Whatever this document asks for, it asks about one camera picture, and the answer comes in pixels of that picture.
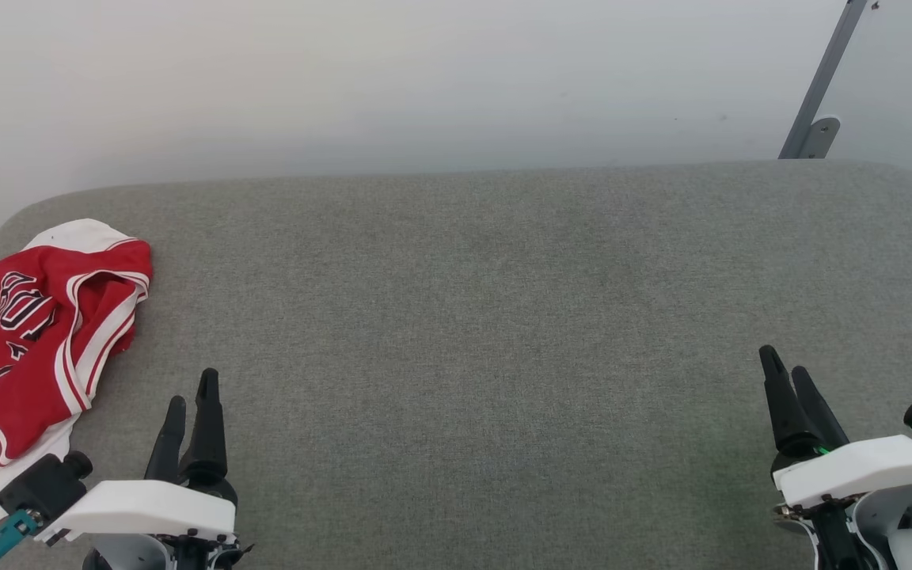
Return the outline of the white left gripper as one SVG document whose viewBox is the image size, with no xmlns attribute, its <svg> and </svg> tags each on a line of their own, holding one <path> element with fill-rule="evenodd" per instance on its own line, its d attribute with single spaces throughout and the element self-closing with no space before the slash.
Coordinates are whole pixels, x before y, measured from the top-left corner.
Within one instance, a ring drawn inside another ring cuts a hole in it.
<svg viewBox="0 0 912 570">
<path fill-rule="evenodd" d="M 45 545 L 90 535 L 86 569 L 232 569 L 250 552 L 234 531 L 238 492 L 228 461 L 219 373 L 203 370 L 187 451 L 187 403 L 170 398 L 145 480 L 90 489 L 35 539 Z"/>
</svg>

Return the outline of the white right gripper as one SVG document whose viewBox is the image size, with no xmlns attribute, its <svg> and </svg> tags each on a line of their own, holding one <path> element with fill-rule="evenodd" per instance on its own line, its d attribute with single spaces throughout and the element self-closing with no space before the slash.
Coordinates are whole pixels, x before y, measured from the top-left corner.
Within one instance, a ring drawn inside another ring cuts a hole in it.
<svg viewBox="0 0 912 570">
<path fill-rule="evenodd" d="M 912 569 L 912 438 L 849 443 L 804 366 L 789 374 L 771 345 L 758 355 L 783 498 L 774 522 L 803 531 L 815 569 Z"/>
</svg>

